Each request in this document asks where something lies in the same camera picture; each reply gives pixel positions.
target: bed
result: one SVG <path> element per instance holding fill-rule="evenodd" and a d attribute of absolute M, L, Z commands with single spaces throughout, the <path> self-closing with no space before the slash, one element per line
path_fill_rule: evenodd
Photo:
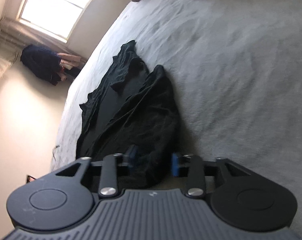
<path fill-rule="evenodd" d="M 69 89 L 53 169 L 75 159 L 79 104 L 130 40 L 172 80 L 182 152 L 230 158 L 287 187 L 302 236 L 302 0 L 130 3 Z"/>

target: white bed sheet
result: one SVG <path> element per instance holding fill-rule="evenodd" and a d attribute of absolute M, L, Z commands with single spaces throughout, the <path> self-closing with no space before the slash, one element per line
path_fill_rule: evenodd
<path fill-rule="evenodd" d="M 302 0 L 130 3 L 70 87 L 54 169 L 75 159 L 79 104 L 133 39 L 173 82 L 183 151 L 231 158 L 290 189 L 302 235 Z"/>

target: dark clothing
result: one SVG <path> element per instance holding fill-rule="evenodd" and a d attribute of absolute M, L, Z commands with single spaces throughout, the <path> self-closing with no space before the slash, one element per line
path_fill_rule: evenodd
<path fill-rule="evenodd" d="M 59 72 L 61 58 L 53 51 L 35 45 L 29 45 L 22 51 L 21 61 L 38 78 L 44 79 L 56 86 L 61 78 Z"/>
<path fill-rule="evenodd" d="M 99 87 L 80 105 L 82 133 L 76 157 L 125 153 L 137 146 L 134 172 L 120 188 L 150 187 L 168 172 L 177 145 L 179 112 L 164 68 L 149 71 L 135 53 L 135 41 L 121 46 Z"/>

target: floor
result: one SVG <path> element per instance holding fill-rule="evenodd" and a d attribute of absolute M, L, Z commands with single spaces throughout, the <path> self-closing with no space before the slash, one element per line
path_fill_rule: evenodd
<path fill-rule="evenodd" d="M 13 229 L 6 212 L 9 194 L 28 174 L 49 172 L 69 86 L 42 81 L 21 62 L 0 80 L 0 239 Z"/>

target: metal screw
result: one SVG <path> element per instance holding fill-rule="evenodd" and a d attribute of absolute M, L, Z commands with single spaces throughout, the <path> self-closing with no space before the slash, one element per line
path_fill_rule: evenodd
<path fill-rule="evenodd" d="M 116 193 L 116 189 L 114 187 L 104 187 L 100 190 L 100 193 L 104 196 L 111 196 Z"/>
<path fill-rule="evenodd" d="M 188 195 L 192 197 L 199 197 L 203 194 L 203 190 L 197 187 L 193 187 L 188 190 Z"/>

